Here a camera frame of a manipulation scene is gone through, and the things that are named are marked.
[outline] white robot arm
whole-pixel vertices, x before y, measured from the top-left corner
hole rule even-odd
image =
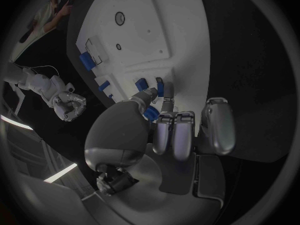
[[[86,99],[73,93],[74,86],[71,83],[65,85],[56,75],[49,79],[45,75],[35,74],[30,68],[21,69],[9,64],[4,81],[39,94],[61,120],[71,122],[86,109]]]

